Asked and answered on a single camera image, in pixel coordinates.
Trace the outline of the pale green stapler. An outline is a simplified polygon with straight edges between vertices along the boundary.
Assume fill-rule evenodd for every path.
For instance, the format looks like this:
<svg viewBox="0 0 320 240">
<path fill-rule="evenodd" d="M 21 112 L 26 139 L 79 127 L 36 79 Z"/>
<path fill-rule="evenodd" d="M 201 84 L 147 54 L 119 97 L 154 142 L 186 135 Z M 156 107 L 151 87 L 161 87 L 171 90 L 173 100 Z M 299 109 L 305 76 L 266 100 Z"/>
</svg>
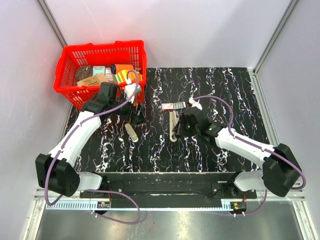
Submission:
<svg viewBox="0 0 320 240">
<path fill-rule="evenodd" d="M 136 142 L 139 140 L 139 138 L 138 138 L 137 133 L 135 132 L 135 130 L 134 130 L 133 127 L 131 126 L 131 124 L 130 124 L 130 123 L 126 123 L 126 124 L 124 125 L 124 127 L 125 127 L 126 132 L 127 132 L 128 135 L 129 135 L 129 137 L 131 138 L 131 140 L 132 140 L 134 143 L 136 143 Z"/>
</svg>

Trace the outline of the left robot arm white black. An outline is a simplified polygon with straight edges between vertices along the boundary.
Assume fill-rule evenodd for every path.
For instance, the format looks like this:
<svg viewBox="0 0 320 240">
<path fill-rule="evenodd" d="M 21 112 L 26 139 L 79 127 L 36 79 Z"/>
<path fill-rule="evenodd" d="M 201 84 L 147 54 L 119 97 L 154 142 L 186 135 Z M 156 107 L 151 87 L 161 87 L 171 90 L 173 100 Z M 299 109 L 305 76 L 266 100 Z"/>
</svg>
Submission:
<svg viewBox="0 0 320 240">
<path fill-rule="evenodd" d="M 117 84 L 102 83 L 98 93 L 84 103 L 76 122 L 60 143 L 35 159 L 38 185 L 65 197 L 87 190 L 98 198 L 106 196 L 109 189 L 101 175 L 77 172 L 74 165 L 89 138 L 111 114 L 121 116 L 131 125 L 145 122 L 142 104 L 135 105 L 135 97 L 140 92 L 141 87 L 135 83 L 123 90 Z"/>
</svg>

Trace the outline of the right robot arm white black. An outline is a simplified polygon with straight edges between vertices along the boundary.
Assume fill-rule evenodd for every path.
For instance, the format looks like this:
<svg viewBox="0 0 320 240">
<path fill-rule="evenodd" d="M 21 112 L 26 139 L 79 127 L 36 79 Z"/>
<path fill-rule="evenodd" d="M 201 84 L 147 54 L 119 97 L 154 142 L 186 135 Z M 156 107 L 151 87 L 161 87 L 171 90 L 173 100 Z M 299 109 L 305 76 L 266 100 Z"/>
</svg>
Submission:
<svg viewBox="0 0 320 240">
<path fill-rule="evenodd" d="M 251 190 L 268 190 L 278 197 L 285 197 L 302 173 L 287 145 L 273 146 L 240 135 L 232 128 L 211 122 L 195 106 L 180 114 L 173 132 L 177 138 L 196 137 L 207 145 L 233 152 L 259 167 L 232 176 L 227 192 L 233 198 Z"/>
</svg>

